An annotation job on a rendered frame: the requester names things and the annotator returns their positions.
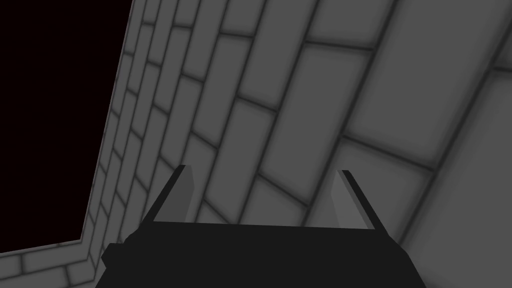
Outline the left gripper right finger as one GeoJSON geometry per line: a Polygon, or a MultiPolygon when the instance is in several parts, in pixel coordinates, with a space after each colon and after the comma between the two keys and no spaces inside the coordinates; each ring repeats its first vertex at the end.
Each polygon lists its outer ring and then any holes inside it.
{"type": "Polygon", "coordinates": [[[338,226],[342,229],[388,232],[349,170],[336,170],[331,187],[331,201],[338,226]]]}

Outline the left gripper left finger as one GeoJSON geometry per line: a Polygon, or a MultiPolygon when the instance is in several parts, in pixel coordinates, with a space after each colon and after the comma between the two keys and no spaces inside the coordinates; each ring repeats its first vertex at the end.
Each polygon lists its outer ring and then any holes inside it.
{"type": "Polygon", "coordinates": [[[191,165],[179,165],[142,220],[143,224],[152,222],[187,221],[188,211],[195,190],[191,165]]]}

